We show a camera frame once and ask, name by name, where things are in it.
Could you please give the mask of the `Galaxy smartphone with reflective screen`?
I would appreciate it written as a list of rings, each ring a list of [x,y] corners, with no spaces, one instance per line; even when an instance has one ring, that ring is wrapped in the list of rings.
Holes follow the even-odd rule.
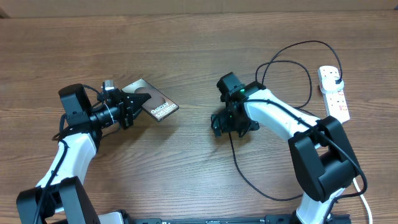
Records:
[[[151,98],[147,100],[142,109],[151,115],[156,121],[160,122],[179,109],[178,104],[161,93],[144,79],[137,80],[125,86],[122,91],[126,93],[148,93]]]

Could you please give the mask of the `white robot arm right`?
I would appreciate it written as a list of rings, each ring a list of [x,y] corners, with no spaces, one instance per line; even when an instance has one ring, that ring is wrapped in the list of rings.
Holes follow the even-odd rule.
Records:
[[[258,82],[220,80],[225,109],[211,116],[215,136],[236,131],[243,137],[264,125],[287,141],[296,179],[303,190],[293,222],[333,223],[337,201],[361,196],[368,182],[341,123],[319,119],[277,99]]]

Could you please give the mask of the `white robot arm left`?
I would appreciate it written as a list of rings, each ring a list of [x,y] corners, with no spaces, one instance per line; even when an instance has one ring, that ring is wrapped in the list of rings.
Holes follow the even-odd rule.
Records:
[[[98,215],[83,188],[91,160],[98,152],[103,129],[117,123],[123,129],[133,125],[150,99],[148,93],[126,93],[104,89],[92,105],[81,83],[66,86],[58,94],[65,114],[59,132],[52,138],[58,152],[37,185],[22,191],[16,205],[22,223],[45,223],[46,218],[64,212],[63,223],[132,223],[125,210]]]

